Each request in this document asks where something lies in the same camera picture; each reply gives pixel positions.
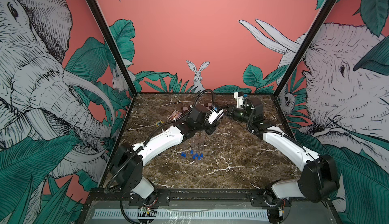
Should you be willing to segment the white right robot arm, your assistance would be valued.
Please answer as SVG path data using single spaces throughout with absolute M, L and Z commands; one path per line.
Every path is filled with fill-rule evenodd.
M 246 123 L 247 131 L 272 145 L 301 171 L 299 179 L 279 180 L 268 188 L 270 201 L 286 198 L 305 198 L 318 203 L 327 199 L 340 187 L 335 160 L 304 147 L 279 127 L 266 120 L 259 99 L 249 99 L 236 92 L 235 106 L 228 106 L 227 116 Z

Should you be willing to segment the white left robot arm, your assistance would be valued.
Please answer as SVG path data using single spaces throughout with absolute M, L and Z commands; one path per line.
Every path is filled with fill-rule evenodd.
M 146 141 L 129 145 L 121 145 L 112 162 L 110 172 L 112 178 L 104 189 L 105 193 L 121 190 L 132 192 L 142 199 L 154 198 L 157 194 L 155 186 L 143 176 L 143 167 L 159 154 L 192 138 L 196 132 L 205 131 L 211 135 L 223 117 L 224 110 L 214 106 L 211 110 L 197 105 L 178 119 L 157 128 L 159 133 Z

